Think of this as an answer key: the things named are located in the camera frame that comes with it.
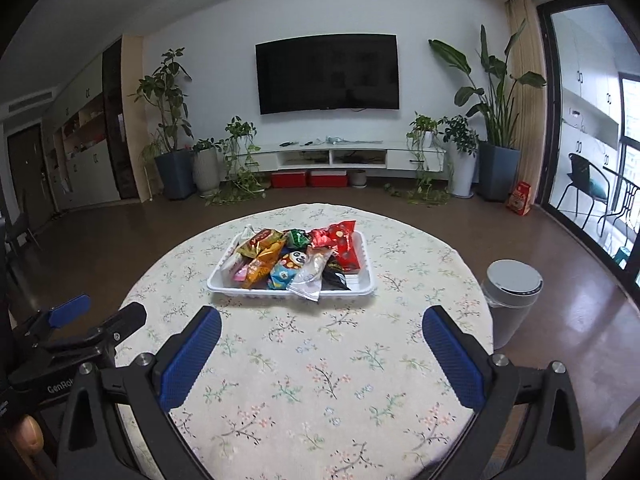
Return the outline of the person left hand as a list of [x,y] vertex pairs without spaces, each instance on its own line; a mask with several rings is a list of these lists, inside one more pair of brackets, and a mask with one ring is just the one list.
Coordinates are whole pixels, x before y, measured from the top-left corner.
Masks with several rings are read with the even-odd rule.
[[21,456],[34,456],[43,449],[43,434],[38,422],[32,416],[25,416],[9,430],[14,448]]

